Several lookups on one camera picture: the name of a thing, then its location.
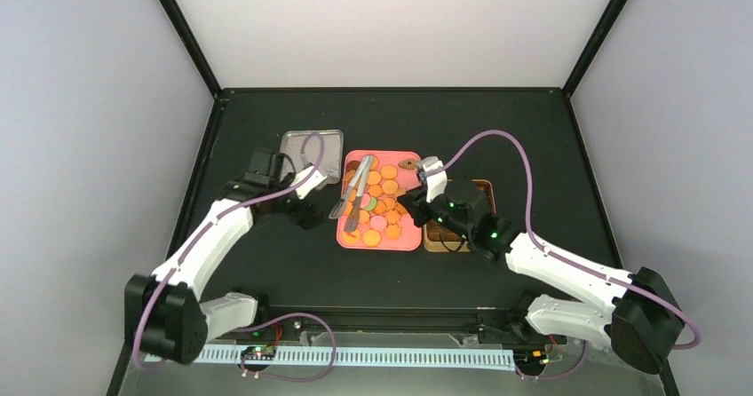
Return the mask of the metal tongs white handles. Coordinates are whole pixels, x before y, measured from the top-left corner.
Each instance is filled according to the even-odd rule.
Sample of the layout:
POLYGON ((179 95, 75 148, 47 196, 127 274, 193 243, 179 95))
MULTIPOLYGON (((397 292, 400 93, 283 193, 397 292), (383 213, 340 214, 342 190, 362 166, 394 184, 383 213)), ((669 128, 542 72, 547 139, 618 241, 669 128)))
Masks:
POLYGON ((348 201, 349 196, 351 194, 354 194, 354 198, 351 201, 351 210, 345 220, 343 228, 344 232, 354 232, 359 224, 361 200, 365 191, 365 186, 368 181, 369 171, 373 160, 374 156, 371 154, 367 154, 361 158, 359 167, 355 170, 350 183, 329 213, 330 219, 340 218, 346 210, 346 202, 348 201))

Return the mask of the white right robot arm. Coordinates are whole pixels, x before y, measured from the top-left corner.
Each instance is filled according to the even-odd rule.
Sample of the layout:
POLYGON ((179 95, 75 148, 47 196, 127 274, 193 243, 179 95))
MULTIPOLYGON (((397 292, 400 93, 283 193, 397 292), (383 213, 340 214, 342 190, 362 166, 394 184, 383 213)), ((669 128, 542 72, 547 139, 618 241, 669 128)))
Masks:
POLYGON ((526 342, 535 335, 575 337, 607 346, 634 369, 658 375, 684 327, 667 282, 656 271, 636 273, 600 265, 528 233, 495 214, 486 195, 468 182, 431 189, 423 183, 399 196, 416 225, 434 222, 458 235, 469 249, 508 269, 558 289, 506 316, 508 334, 526 342))

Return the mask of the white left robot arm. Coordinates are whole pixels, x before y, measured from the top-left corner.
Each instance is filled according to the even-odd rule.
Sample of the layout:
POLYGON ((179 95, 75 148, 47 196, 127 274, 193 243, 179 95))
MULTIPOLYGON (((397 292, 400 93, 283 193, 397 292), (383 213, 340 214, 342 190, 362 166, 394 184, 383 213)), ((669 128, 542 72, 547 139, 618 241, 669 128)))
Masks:
POLYGON ((320 224, 323 216, 307 196, 327 178, 324 151, 319 147, 314 162, 298 173, 284 174, 288 155, 258 149, 177 251, 150 274, 127 281, 124 337, 138 368, 145 354, 189 365, 207 342, 255 322, 257 297, 231 291, 205 301, 202 294, 231 248, 261 218, 284 214, 302 228, 320 224))

